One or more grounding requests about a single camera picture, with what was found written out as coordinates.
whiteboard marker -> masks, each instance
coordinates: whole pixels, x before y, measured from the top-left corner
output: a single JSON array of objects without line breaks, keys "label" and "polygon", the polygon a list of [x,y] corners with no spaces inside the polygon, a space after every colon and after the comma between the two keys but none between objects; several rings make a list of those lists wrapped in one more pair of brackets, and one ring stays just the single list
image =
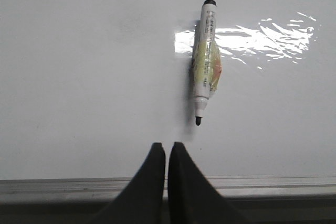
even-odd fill
[{"label": "whiteboard marker", "polygon": [[196,125],[201,124],[204,109],[217,89],[222,72],[221,55],[215,42],[216,11],[214,0],[204,2],[199,23],[199,41],[193,59]]}]

black object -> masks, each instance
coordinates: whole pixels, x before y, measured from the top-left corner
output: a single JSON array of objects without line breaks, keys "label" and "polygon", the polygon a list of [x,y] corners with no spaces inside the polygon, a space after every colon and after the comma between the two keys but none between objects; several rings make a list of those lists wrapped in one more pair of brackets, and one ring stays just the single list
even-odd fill
[{"label": "black object", "polygon": [[216,5],[216,1],[214,1],[214,0],[206,0],[206,1],[204,1],[204,4],[203,4],[203,5],[206,5],[206,4],[213,4],[213,5]]},{"label": "black object", "polygon": [[89,224],[160,223],[165,153],[161,143],[154,143],[137,174],[120,195]]},{"label": "black object", "polygon": [[206,180],[183,143],[174,143],[168,171],[172,224],[250,223]]},{"label": "black object", "polygon": [[196,117],[196,125],[199,126],[201,124],[201,117]]}]

marker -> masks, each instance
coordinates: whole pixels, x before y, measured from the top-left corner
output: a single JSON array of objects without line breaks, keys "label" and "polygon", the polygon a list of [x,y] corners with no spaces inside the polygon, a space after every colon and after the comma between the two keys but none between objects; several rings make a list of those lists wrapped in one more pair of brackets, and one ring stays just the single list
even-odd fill
[{"label": "marker", "polygon": [[215,42],[216,11],[214,0],[204,2],[199,23],[199,41],[193,59],[196,125],[201,124],[205,107],[217,89],[222,72],[221,55]]}]

black marker cap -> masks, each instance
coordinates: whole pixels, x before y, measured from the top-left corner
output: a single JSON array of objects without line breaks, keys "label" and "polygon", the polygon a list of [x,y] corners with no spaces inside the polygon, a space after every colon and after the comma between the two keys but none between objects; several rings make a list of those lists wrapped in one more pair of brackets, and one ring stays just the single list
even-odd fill
[{"label": "black marker cap", "polygon": [[214,0],[206,0],[206,1],[204,1],[204,4],[203,4],[203,5],[206,5],[206,4],[213,4],[213,5],[216,5],[216,1],[214,1]]},{"label": "black marker cap", "polygon": [[199,126],[201,124],[201,117],[196,117],[196,125]]}]

white surface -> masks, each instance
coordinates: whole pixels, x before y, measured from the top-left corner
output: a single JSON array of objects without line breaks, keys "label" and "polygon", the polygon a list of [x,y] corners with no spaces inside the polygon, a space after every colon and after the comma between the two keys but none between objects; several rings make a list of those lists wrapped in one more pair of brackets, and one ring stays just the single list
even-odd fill
[{"label": "white surface", "polygon": [[155,141],[206,175],[335,174],[335,1],[215,0],[217,28],[301,12],[318,38],[298,64],[223,58],[196,127],[174,34],[203,1],[0,0],[0,179],[132,176]]}]

